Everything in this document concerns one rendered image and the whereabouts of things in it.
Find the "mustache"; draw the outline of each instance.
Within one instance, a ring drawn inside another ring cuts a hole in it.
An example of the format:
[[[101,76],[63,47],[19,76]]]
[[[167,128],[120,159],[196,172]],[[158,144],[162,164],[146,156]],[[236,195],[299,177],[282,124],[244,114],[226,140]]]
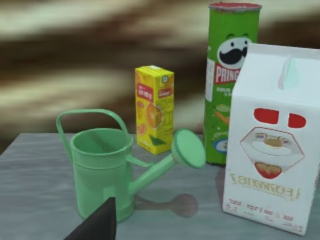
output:
[[[235,48],[226,53],[219,53],[220,60],[228,65],[233,65],[238,63],[242,57],[246,57],[248,48],[244,47],[243,49]]]

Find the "green pringles can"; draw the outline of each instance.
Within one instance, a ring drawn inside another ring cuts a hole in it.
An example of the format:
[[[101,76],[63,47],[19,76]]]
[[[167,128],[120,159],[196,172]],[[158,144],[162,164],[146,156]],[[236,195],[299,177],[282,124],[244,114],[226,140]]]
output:
[[[261,5],[209,5],[203,144],[209,164],[225,165],[232,90],[248,44],[257,42]]]

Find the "watering can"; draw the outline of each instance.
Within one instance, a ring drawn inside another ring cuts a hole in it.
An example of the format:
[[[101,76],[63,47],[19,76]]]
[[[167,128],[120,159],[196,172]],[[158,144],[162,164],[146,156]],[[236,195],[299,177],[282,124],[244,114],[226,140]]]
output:
[[[93,128],[78,132],[70,143],[61,125],[65,115],[101,113],[115,119],[116,128]],[[86,219],[108,198],[115,198],[116,220],[122,222],[134,212],[135,194],[157,180],[177,164],[192,168],[205,165],[205,150],[201,140],[187,129],[178,130],[171,151],[158,163],[147,163],[132,156],[133,137],[124,121],[105,109],[75,109],[61,113],[56,119],[57,131],[62,139],[73,168],[77,210]],[[133,178],[132,164],[148,168],[140,177]]]

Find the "watering can handle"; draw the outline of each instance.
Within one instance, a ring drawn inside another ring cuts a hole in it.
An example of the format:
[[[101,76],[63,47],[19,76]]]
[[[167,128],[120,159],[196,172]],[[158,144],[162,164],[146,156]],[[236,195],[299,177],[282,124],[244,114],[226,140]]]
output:
[[[114,113],[113,111],[106,110],[106,109],[100,109],[100,108],[66,110],[66,111],[60,113],[58,115],[58,117],[56,118],[56,129],[62,139],[63,145],[65,147],[66,153],[68,154],[68,157],[70,159],[71,164],[73,162],[73,156],[72,156],[70,144],[66,138],[64,129],[61,125],[61,119],[63,116],[69,115],[69,114],[89,114],[89,113],[94,113],[94,114],[100,113],[100,114],[105,114],[105,115],[112,117],[120,125],[120,128],[124,132],[124,134],[126,136],[128,136],[128,129],[126,127],[125,122],[121,119],[121,117],[118,114]]]

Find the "watering can body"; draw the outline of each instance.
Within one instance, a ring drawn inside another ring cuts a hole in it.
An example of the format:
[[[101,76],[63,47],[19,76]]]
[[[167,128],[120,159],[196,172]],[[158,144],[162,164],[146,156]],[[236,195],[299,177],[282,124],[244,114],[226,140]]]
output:
[[[102,113],[113,117],[121,129],[94,128],[75,134],[68,142],[61,120],[64,115]],[[78,213],[86,219],[108,198],[115,198],[116,220],[121,222],[134,212],[134,195],[177,164],[171,156],[157,164],[132,156],[133,137],[125,123],[105,109],[67,110],[56,119],[58,133],[73,168]],[[132,164],[148,167],[133,179]]]

